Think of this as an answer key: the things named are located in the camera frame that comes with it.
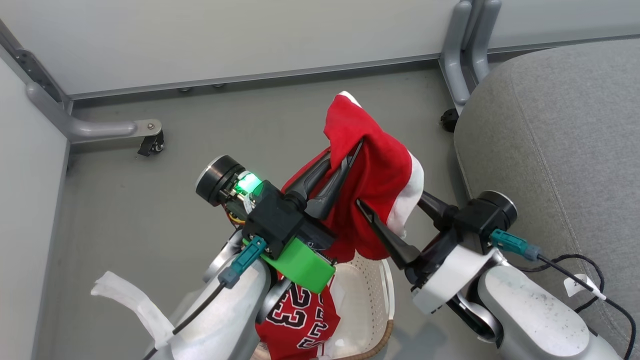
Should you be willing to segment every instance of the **gray floor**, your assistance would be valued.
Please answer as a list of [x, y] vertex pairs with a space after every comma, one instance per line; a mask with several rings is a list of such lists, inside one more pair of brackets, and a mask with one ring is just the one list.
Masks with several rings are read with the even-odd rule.
[[[184, 96], [165, 92], [76, 108], [77, 117], [92, 121], [160, 119], [166, 149], [150, 158], [112, 149], [70, 159], [37, 359], [141, 358], [149, 335], [129, 310], [92, 297], [93, 282], [111, 270], [171, 313], [186, 292], [201, 286], [203, 271], [232, 230], [220, 208], [195, 194], [201, 169], [227, 153], [282, 185], [328, 145], [324, 115], [342, 90], [420, 160], [425, 189], [449, 202], [461, 200], [452, 135], [438, 126], [452, 103], [440, 71], [430, 66], [228, 85]], [[436, 234], [418, 212], [407, 230], [419, 247]], [[450, 310], [420, 314], [401, 272], [394, 270], [394, 281], [396, 326], [376, 359], [497, 357]]]

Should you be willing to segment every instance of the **green light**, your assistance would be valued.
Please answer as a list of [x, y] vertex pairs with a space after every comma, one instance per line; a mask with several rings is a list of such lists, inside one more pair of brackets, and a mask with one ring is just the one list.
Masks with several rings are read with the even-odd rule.
[[256, 186], [260, 185], [262, 181], [258, 179], [257, 176], [253, 175], [251, 172], [246, 174], [240, 181], [238, 181], [238, 185], [236, 189], [240, 189], [246, 193], [252, 193]]

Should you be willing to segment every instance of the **green block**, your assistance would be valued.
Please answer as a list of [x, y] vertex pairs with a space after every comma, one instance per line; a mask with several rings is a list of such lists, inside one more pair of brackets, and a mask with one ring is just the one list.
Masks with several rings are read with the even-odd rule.
[[[249, 243], [246, 239], [243, 241], [245, 245]], [[265, 254], [260, 256], [286, 278], [316, 294], [322, 292], [335, 273], [331, 264], [297, 238], [287, 244], [277, 260]]]

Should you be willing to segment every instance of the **black caster wheel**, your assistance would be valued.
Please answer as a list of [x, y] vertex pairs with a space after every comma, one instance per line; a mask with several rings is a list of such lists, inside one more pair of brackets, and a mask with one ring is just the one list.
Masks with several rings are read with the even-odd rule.
[[157, 154], [164, 150], [164, 133], [162, 130], [157, 135], [145, 136], [140, 144], [140, 150], [138, 154], [142, 156], [149, 156], [151, 154]]
[[440, 121], [446, 131], [453, 133], [458, 123], [458, 111], [455, 108], [445, 111], [440, 117]]

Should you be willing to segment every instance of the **gray fabric sofa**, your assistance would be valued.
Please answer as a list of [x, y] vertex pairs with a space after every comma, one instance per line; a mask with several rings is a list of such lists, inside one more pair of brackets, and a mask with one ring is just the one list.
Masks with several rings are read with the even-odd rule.
[[[604, 293], [640, 320], [640, 40], [559, 47], [503, 63], [474, 90], [454, 141], [469, 195], [508, 195], [519, 214], [513, 233], [548, 258], [593, 259], [605, 275]], [[598, 284], [588, 264], [562, 265]], [[531, 277], [574, 309], [591, 298], [586, 291], [568, 298], [559, 272]], [[602, 301], [581, 315], [625, 353], [630, 326], [623, 315]], [[637, 343], [632, 359], [640, 359]]]

